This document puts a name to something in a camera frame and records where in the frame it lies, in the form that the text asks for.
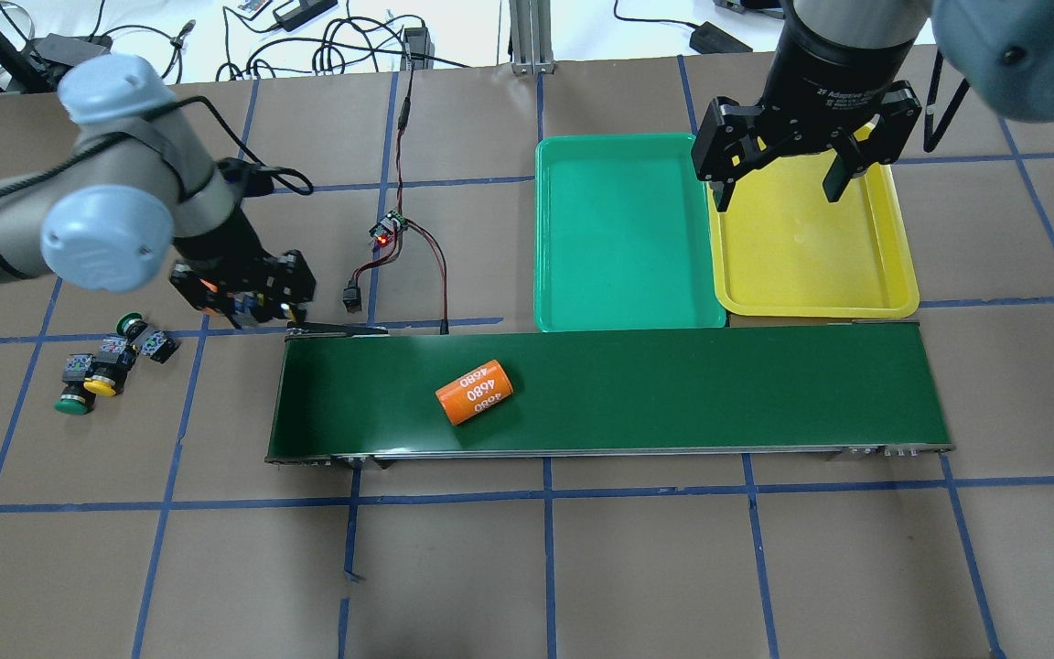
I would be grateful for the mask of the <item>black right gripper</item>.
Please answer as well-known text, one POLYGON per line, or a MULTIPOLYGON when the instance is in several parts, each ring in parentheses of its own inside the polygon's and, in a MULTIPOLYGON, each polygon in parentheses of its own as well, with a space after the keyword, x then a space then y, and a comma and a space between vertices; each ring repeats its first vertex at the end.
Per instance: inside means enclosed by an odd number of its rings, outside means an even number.
POLYGON ((912 45, 907 38, 862 49, 786 24, 757 103, 716 97, 695 135, 695 175, 714 182, 716 211, 728 210, 736 180, 775 158, 833 149, 823 179, 828 201, 840 200, 868 164, 896 161, 921 109, 897 76, 912 45))

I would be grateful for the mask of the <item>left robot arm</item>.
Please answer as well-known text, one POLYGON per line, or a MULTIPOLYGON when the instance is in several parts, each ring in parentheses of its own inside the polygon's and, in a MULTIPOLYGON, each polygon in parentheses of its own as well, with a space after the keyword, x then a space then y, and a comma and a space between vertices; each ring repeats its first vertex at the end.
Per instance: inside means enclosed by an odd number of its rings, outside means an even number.
POLYGON ((0 179, 0 285, 55 274, 84 289, 129 293, 178 260, 172 287, 197 311, 234 327, 300 321, 317 280, 297 250, 264 249, 242 203, 277 185, 314 187, 239 142, 214 158, 179 99, 147 59, 106 54, 72 67, 56 92, 79 137, 67 161, 0 179))

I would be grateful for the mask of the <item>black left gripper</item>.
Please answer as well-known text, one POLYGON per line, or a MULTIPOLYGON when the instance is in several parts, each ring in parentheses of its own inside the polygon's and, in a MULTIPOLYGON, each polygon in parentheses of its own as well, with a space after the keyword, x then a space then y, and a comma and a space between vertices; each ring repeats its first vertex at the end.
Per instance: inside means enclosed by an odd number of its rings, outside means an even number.
POLYGON ((282 304, 289 324, 302 324, 317 280, 298 250, 269 254, 247 220, 227 220, 200 236, 178 237, 170 284, 197 311, 222 316, 235 329, 258 326, 254 292, 282 304))

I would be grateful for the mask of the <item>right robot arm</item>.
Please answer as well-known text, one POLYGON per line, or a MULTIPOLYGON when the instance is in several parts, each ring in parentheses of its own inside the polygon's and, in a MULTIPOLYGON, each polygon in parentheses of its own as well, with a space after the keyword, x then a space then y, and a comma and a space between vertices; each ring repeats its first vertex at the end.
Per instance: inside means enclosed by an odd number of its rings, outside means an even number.
POLYGON ((1054 1, 785 1, 764 92, 743 106, 716 97, 691 149, 695 175, 725 211, 745 175, 779 158, 831 153, 825 198, 872 166, 895 162, 923 113, 898 77, 924 26, 967 92, 1001 117, 1054 124, 1054 1))

